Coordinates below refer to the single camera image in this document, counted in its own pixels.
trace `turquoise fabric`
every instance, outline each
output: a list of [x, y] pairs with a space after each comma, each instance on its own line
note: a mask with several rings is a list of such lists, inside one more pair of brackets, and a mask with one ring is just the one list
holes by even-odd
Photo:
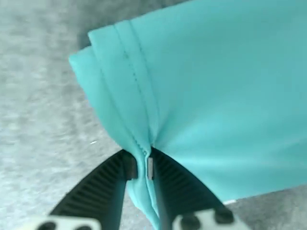
[[91, 31], [71, 56], [156, 229], [151, 146], [223, 201], [307, 183], [306, 25], [306, 0], [194, 0]]

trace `stitching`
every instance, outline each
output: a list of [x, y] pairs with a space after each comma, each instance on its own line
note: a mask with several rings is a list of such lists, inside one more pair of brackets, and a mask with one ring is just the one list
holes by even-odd
[[[139, 93], [140, 93], [140, 95], [141, 95], [141, 99], [142, 99], [142, 102], [143, 102], [143, 106], [144, 106], [144, 108], [145, 108], [146, 118], [147, 118], [147, 121], [149, 121], [148, 111], [147, 111], [146, 106], [145, 106], [145, 100], [144, 100], [144, 97], [143, 97], [143, 93], [142, 93], [142, 91], [141, 91], [140, 85], [139, 85], [138, 80], [137, 80], [137, 78], [136, 78], [136, 73], [135, 73], [134, 66], [132, 65], [132, 63], [131, 63], [131, 61], [130, 61], [130, 57], [129, 57], [129, 55], [128, 55], [126, 49], [125, 49], [124, 43], [123, 43], [123, 41], [122, 41], [122, 39], [121, 39], [121, 37], [120, 37], [119, 31], [118, 31], [116, 25], [114, 25], [114, 29], [115, 29], [115, 31], [116, 31], [116, 34], [117, 34], [117, 36], [118, 36], [119, 42], [120, 42], [120, 44], [121, 44], [121, 46], [122, 46], [122, 49], [123, 49], [123, 51], [124, 51], [124, 56], [125, 56], [125, 58], [127, 59], [128, 65], [129, 65], [129, 67], [130, 67], [131, 70], [132, 70], [132, 75], [133, 75], [134, 81], [136, 82], [137, 89], [138, 89], [138, 91], [139, 91]], [[137, 139], [133, 136], [132, 132], [131, 132], [131, 135], [132, 135], [133, 140], [134, 140], [135, 143], [137, 144], [137, 146], [142, 150], [143, 154], [146, 156], [147, 151], [138, 143]]]
[[[142, 45], [141, 45], [140, 38], [139, 38], [139, 36], [138, 36], [138, 34], [137, 34], [137, 32], [136, 32], [136, 30], [135, 30], [135, 28], [134, 28], [134, 26], [133, 26], [131, 20], [129, 20], [128, 23], [129, 23], [129, 25], [131, 26], [131, 30], [132, 30], [132, 32], [133, 32], [135, 38], [136, 38], [135, 40], [136, 40], [136, 42], [137, 42], [137, 44], [138, 44], [138, 46], [139, 46], [139, 48], [140, 48], [140, 53], [141, 53], [141, 56], [142, 56], [143, 59], [144, 59], [144, 65], [145, 65], [145, 67], [146, 67], [147, 74], [148, 74], [148, 76], [149, 76], [149, 81], [150, 81], [151, 86], [152, 86], [153, 84], [152, 84], [152, 81], [151, 81], [151, 80], [153, 79], [153, 76], [152, 76], [152, 74], [151, 74], [151, 72], [150, 72], [149, 65], [148, 65], [148, 61], [147, 61], [147, 59], [146, 59], [145, 52], [144, 52], [143, 47], [142, 47]], [[156, 111], [157, 111], [157, 126], [160, 127], [160, 110], [159, 110], [159, 106], [158, 106], [158, 100], [157, 100], [157, 97], [156, 97], [156, 93], [154, 93], [153, 88], [152, 88], [152, 92], [153, 92], [155, 107], [156, 107]], [[155, 136], [154, 136], [154, 138], [153, 138], [153, 141], [156, 139], [157, 135], [158, 135], [158, 131], [155, 133]]]

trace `garment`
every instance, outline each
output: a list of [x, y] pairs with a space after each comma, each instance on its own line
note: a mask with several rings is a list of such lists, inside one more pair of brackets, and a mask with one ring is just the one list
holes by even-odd
[[194, 0], [91, 31], [71, 56], [155, 228], [151, 146], [223, 201], [307, 182], [306, 24], [303, 0]]

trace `white tool part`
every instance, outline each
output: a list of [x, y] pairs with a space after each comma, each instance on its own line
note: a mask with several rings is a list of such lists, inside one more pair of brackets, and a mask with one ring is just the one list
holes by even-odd
[[173, 230], [251, 230], [237, 216], [232, 223], [219, 224], [215, 220], [215, 210], [208, 209], [193, 213], [194, 218], [188, 220], [190, 226], [184, 224], [184, 216], [179, 215], [173, 222]]
[[102, 230], [92, 218], [46, 216], [31, 219], [17, 230]]

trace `gray carpet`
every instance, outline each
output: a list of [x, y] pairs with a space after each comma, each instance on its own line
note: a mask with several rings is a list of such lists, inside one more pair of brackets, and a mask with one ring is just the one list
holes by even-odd
[[[89, 30], [176, 0], [0, 0], [0, 229], [46, 214], [119, 149], [68, 64]], [[307, 229], [307, 187], [231, 207], [256, 230]], [[152, 229], [126, 196], [123, 230]]]

